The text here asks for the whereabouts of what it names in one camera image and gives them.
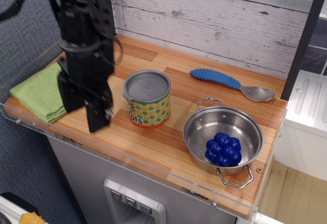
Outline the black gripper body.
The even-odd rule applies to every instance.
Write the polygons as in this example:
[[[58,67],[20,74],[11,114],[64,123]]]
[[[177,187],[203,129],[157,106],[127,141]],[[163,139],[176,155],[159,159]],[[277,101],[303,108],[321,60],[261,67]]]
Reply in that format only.
[[[87,45],[63,40],[60,47],[66,57],[58,61],[62,69],[58,77],[65,77],[74,84],[85,102],[112,101],[107,79],[114,72],[113,42],[96,40]]]

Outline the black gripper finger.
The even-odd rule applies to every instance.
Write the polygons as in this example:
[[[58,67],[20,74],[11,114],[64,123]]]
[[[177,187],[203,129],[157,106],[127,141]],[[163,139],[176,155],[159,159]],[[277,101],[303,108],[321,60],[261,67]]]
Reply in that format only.
[[[80,109],[84,106],[83,96],[77,87],[65,77],[58,77],[58,87],[63,102],[63,106],[67,113]]]
[[[86,105],[86,114],[88,128],[91,133],[110,124],[111,117],[113,115],[113,103],[112,101],[103,103],[88,103]]]

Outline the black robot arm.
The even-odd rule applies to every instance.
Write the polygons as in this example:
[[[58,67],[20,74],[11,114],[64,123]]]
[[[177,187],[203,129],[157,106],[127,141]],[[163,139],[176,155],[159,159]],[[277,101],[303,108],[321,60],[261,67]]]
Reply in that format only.
[[[114,72],[113,39],[97,29],[91,0],[49,0],[66,54],[58,61],[58,87],[65,110],[86,108],[91,133],[109,125],[113,99],[107,79]]]

